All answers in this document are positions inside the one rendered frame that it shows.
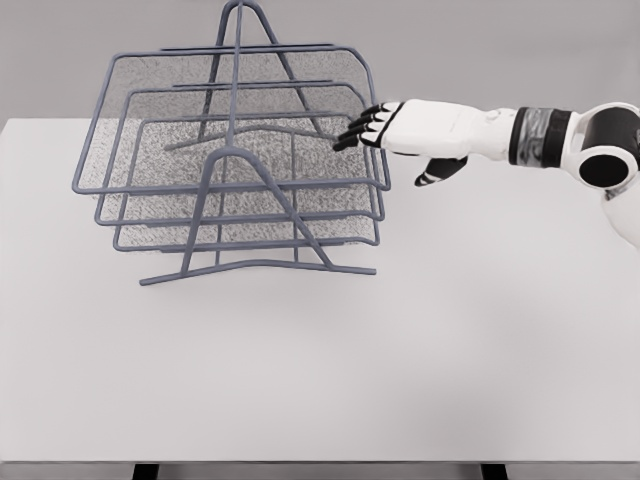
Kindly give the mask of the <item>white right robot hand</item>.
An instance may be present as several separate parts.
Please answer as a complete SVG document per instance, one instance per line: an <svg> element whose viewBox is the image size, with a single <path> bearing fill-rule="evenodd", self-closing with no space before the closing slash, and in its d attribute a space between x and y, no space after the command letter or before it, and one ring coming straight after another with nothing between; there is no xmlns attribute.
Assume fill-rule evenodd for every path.
<svg viewBox="0 0 640 480"><path fill-rule="evenodd" d="M467 163L474 128L483 118L477 108L461 104L411 99L385 102L364 110L339 135L333 150L360 144L401 156L424 156L425 170L414 185L445 180Z"/></svg>

